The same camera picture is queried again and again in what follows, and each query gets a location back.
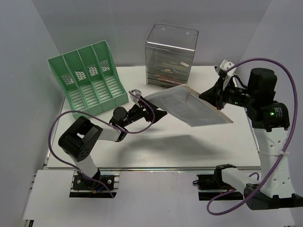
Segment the plastic sleeve with printed sheets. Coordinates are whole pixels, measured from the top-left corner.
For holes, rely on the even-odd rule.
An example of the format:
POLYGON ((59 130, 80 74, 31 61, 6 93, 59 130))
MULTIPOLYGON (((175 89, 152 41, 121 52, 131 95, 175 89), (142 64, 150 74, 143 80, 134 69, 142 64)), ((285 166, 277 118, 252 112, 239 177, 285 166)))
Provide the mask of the plastic sleeve with printed sheets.
POLYGON ((187 86, 183 84, 158 91, 145 99, 191 127, 233 123, 223 112, 200 99, 199 93, 192 88, 189 101, 185 103, 187 86))

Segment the red orange highlighter pen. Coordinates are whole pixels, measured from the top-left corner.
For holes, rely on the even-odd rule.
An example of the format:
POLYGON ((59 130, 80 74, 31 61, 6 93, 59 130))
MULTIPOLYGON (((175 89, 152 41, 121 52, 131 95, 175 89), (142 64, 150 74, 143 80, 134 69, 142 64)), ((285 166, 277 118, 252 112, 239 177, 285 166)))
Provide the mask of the red orange highlighter pen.
POLYGON ((166 80, 166 79, 160 79, 160 81, 170 83, 170 84, 174 84, 174 85, 182 85, 183 84, 183 83, 180 83, 180 82, 176 82, 176 81, 172 81, 172 80, 166 80))

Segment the yellow highlighter pen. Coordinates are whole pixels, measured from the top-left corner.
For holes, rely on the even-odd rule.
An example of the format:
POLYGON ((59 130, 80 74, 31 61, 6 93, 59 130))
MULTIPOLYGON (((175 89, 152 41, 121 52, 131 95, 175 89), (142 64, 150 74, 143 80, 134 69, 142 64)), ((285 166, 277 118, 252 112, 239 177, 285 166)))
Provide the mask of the yellow highlighter pen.
POLYGON ((166 62, 166 61, 163 61, 162 64, 167 65, 167 66, 170 66, 170 67, 179 67, 179 66, 180 66, 180 65, 177 64, 177 63, 174 63, 174 62, 166 62))

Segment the clear plastic drawer cabinet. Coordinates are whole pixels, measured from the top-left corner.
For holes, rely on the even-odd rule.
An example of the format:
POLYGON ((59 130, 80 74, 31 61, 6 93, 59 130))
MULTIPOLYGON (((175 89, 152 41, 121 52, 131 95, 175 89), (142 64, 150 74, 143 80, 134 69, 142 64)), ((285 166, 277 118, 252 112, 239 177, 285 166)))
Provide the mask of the clear plastic drawer cabinet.
POLYGON ((186 84, 196 52, 198 35, 198 30, 189 27, 154 24, 145 43, 146 84, 165 88, 177 86, 160 81, 164 78, 156 75, 173 77, 178 79, 174 81, 186 84), (180 66, 170 67, 162 64, 163 61, 174 62, 180 66), (182 61, 190 66, 187 68, 181 65, 182 61))

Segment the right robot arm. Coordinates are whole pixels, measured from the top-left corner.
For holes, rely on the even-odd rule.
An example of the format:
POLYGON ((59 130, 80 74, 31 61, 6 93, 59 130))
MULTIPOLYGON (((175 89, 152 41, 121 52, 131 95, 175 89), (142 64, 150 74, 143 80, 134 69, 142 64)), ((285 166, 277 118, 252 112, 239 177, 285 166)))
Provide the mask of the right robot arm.
POLYGON ((254 180, 232 164, 215 168, 209 188, 236 189, 251 210, 302 207, 302 196, 295 193, 284 146, 290 138, 289 112, 285 104, 274 100, 277 76, 272 70, 254 68, 248 84, 235 86, 233 78, 218 70, 215 85, 200 94, 218 110, 225 104, 246 109, 254 130, 261 163, 261 180, 254 180))

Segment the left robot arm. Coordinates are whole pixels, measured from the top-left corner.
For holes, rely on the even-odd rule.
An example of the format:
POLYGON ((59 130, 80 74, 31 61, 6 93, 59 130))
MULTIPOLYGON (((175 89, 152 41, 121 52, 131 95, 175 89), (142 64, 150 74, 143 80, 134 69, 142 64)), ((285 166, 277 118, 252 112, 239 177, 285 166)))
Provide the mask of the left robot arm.
POLYGON ((166 111, 147 100, 139 101, 130 110, 117 107, 109 125, 100 127, 88 118, 79 117, 59 138, 58 145, 68 154, 79 169, 78 174, 84 177, 84 183, 94 189, 100 183, 100 171, 90 155, 98 140, 120 142, 127 135, 126 126, 144 118, 147 122, 156 123, 167 115, 166 111))

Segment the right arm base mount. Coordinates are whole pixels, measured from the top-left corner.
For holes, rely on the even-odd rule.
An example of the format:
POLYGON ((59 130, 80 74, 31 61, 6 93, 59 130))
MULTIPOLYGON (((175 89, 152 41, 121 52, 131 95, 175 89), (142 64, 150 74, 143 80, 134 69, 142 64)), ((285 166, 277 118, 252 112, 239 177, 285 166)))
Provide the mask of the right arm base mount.
POLYGON ((198 187, 199 201, 210 201, 217 195, 231 192, 228 195, 216 199, 216 201, 241 201, 243 195, 240 192, 234 191, 234 188, 222 181, 222 170, 227 168, 236 168, 231 164, 216 166, 212 174, 197 175, 197 179, 192 182, 198 187))

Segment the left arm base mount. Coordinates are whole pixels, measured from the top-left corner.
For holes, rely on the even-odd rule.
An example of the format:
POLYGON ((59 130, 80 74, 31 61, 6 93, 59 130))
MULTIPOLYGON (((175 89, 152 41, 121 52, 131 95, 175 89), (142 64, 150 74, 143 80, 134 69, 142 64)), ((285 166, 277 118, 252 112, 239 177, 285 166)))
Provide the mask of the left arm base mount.
POLYGON ((118 191, 120 173, 117 171, 99 172, 93 180, 84 177, 80 171, 74 171, 71 179, 70 198, 113 199, 118 191))

